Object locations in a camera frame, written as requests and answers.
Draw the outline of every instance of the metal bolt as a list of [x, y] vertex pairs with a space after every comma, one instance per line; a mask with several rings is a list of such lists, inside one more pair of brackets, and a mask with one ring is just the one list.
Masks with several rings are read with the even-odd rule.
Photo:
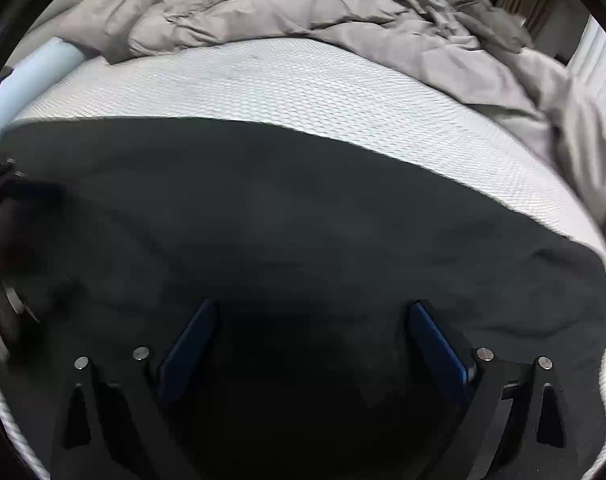
[[552, 360], [549, 357], [545, 357], [545, 356], [539, 357], [538, 364], [540, 365], [541, 368], [545, 368], [545, 370], [552, 369]]
[[485, 348], [483, 346], [476, 350], [476, 355], [478, 355], [478, 358], [483, 361], [491, 361], [492, 359], [494, 359], [494, 352], [492, 352], [489, 348]]
[[143, 361], [148, 358], [148, 355], [150, 355], [150, 350], [146, 346], [139, 346], [132, 352], [132, 357], [134, 357], [136, 361]]
[[81, 356], [80, 358], [78, 358], [76, 361], [74, 361], [74, 367], [77, 370], [82, 370], [83, 368], [85, 368], [86, 366], [88, 366], [88, 358], [85, 356]]

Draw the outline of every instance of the black bracket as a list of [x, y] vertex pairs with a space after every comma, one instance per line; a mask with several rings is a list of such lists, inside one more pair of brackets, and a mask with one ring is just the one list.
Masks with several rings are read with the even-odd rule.
[[53, 480], [198, 478], [154, 399], [150, 351], [138, 348], [133, 357], [119, 367], [118, 382], [87, 357], [75, 362], [54, 434]]
[[[421, 300], [419, 306], [433, 313], [429, 302]], [[415, 314], [413, 319], [420, 318]], [[460, 424], [420, 476], [421, 480], [579, 479], [576, 443], [568, 428], [563, 388], [552, 361], [545, 356], [532, 364], [502, 361], [490, 349], [472, 348], [460, 333], [455, 338], [446, 338], [443, 333], [453, 331], [447, 327], [442, 332], [444, 325], [434, 323], [440, 335], [430, 335], [427, 339], [432, 342], [419, 341], [419, 347], [422, 353], [432, 354], [424, 356], [439, 384], [461, 384], [459, 370], [474, 370], [467, 383], [470, 401], [462, 404]], [[415, 324], [409, 328], [409, 334], [420, 332], [425, 338], [433, 327], [425, 330]], [[435, 359], [433, 355], [440, 351], [443, 341], [449, 347], [443, 350], [447, 358]], [[467, 365], [453, 358], [463, 355]], [[469, 358], [474, 366], [469, 365]], [[443, 370], [445, 375], [456, 377], [448, 383]]]

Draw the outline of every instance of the bedding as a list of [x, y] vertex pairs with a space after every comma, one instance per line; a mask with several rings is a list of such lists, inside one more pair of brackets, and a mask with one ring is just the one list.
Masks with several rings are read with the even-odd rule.
[[454, 16], [473, 33], [481, 43], [497, 43], [518, 54], [523, 47], [533, 48], [532, 38], [525, 27], [490, 0], [445, 0], [454, 10]]
[[481, 44], [445, 0], [84, 0], [58, 35], [112, 63], [274, 36], [341, 46], [499, 124], [559, 171], [606, 236], [606, 118], [597, 104], [543, 54]]

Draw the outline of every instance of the wall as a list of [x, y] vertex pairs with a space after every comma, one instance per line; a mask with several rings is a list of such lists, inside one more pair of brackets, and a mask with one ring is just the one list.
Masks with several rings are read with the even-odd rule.
[[6, 61], [7, 65], [14, 66], [28, 56], [43, 43], [48, 41], [65, 18], [66, 13], [81, 0], [54, 0], [48, 8], [32, 24], [30, 31], [16, 46], [14, 52]]
[[534, 38], [537, 50], [567, 63], [580, 42], [590, 12], [577, 0], [556, 0], [547, 23]]

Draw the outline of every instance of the white mattress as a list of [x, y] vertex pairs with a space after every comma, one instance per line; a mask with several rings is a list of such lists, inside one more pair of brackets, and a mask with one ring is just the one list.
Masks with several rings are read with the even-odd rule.
[[[85, 62], [16, 120], [200, 116], [357, 144], [475, 188], [594, 250], [606, 244], [573, 192], [483, 116], [392, 69], [303, 39], [245, 41], [109, 66]], [[163, 131], [159, 131], [162, 142]], [[606, 407], [606, 353], [601, 368]], [[606, 460], [606, 445], [585, 478]]]

